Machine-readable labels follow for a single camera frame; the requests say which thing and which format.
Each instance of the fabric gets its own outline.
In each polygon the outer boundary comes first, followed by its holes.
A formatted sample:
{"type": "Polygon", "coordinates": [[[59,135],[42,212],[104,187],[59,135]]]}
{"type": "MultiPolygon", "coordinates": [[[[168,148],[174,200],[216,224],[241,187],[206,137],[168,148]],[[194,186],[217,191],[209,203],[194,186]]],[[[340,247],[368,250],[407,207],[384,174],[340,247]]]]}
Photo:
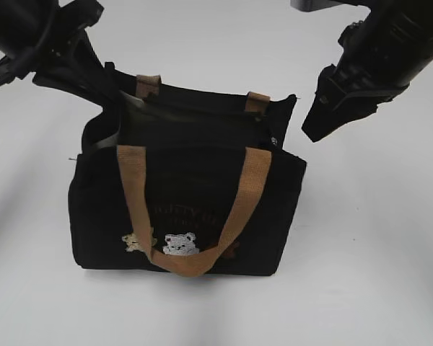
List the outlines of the fabric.
{"type": "MultiPolygon", "coordinates": [[[[189,256],[163,254],[153,248],[152,226],[144,191],[146,187],[146,148],[119,146],[118,162],[123,190],[136,240],[149,261],[183,276],[200,276],[234,243],[253,214],[266,183],[271,152],[247,148],[234,205],[215,247],[189,256]]],[[[195,240],[195,234],[188,241],[195,240]]]]}
{"type": "Polygon", "coordinates": [[[247,152],[260,151],[271,157],[263,193],[250,217],[240,219],[245,225],[240,235],[218,250],[209,270],[200,269],[230,275],[275,273],[306,163],[284,151],[282,141],[275,145],[271,139],[273,129],[284,139],[282,128],[287,129],[285,120],[296,98],[269,101],[264,114],[245,110],[248,95],[197,92],[166,84],[160,84],[158,94],[150,92],[139,99],[135,76],[111,72],[125,94],[125,104],[120,112],[106,109],[87,123],[69,189],[77,264],[97,270],[167,271],[173,268],[154,264],[158,257],[187,262],[200,253],[211,253],[231,219],[247,152]],[[150,233],[144,228],[141,233],[146,242],[135,231],[128,209],[132,188],[122,183],[118,158],[122,146],[146,148],[142,205],[147,206],[151,226],[150,233]]]}

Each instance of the white bear embroidery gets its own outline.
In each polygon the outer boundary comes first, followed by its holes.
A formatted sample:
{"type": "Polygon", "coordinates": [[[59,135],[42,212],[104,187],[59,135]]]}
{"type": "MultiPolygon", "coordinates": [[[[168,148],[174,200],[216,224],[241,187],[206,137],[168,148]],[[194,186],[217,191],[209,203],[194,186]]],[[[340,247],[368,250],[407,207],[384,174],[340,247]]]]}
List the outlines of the white bear embroidery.
{"type": "Polygon", "coordinates": [[[167,234],[165,241],[167,245],[163,247],[164,254],[174,254],[175,256],[189,256],[198,254],[200,250],[194,244],[196,235],[187,234],[167,234]]]}

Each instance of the yellow bear embroidery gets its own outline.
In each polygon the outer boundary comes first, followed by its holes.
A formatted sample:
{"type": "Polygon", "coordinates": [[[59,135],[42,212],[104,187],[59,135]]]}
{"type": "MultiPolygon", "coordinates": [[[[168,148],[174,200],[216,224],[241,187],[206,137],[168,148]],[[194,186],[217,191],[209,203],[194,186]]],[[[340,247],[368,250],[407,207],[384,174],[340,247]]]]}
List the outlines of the yellow bear embroidery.
{"type": "MultiPolygon", "coordinates": [[[[127,244],[127,248],[125,251],[127,252],[133,252],[133,251],[141,251],[144,252],[144,250],[141,248],[141,245],[138,243],[138,239],[136,238],[135,233],[127,234],[126,236],[122,237],[122,241],[127,244]]],[[[157,239],[152,238],[152,246],[157,244],[157,239]]]]}

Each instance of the white table surface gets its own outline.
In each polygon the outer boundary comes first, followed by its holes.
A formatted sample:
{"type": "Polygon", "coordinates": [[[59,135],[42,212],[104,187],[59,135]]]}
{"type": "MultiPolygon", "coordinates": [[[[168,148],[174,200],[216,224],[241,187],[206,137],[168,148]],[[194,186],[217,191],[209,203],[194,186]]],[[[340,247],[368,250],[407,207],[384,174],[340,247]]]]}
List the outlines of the white table surface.
{"type": "Polygon", "coordinates": [[[300,127],[343,28],[367,15],[289,1],[104,0],[89,36],[130,74],[214,92],[296,93],[287,150],[309,166],[277,274],[86,271],[66,196],[100,109],[0,89],[0,346],[433,345],[433,64],[397,102],[311,143],[300,127]]]}

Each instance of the tan handle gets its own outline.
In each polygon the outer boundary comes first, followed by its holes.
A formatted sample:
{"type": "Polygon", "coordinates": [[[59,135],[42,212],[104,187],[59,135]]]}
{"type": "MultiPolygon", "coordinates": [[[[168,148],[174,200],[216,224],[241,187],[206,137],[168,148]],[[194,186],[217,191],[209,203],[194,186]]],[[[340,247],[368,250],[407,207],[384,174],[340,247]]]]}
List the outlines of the tan handle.
{"type": "Polygon", "coordinates": [[[146,186],[146,148],[118,146],[121,171],[131,223],[139,245],[151,263],[186,277],[208,272],[221,254],[242,233],[261,199],[271,166],[271,152],[247,148],[239,187],[223,227],[218,245],[190,256],[163,254],[152,247],[151,224],[144,196],[146,186]]]}

